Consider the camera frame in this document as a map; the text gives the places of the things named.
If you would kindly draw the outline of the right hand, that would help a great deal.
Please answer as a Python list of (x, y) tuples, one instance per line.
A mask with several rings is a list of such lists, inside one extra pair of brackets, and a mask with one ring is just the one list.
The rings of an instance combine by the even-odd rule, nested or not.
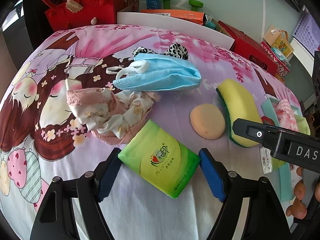
[[(298, 176), (302, 177), (303, 174), (303, 168), (298, 167), (296, 170), (296, 173)], [(307, 208), (306, 206), (302, 203), (302, 200), (305, 197), (306, 193), (306, 187), (303, 184), (302, 180), (299, 181), (293, 190), (293, 193), (295, 195), (295, 200), (292, 205), (290, 205), (287, 210), (286, 210), (286, 216), (290, 217), (293, 216), (298, 219), (303, 219), (306, 214), (307, 214)], [(316, 186), (315, 189), (315, 197), (319, 201), (320, 200), (320, 187), (319, 184)]]

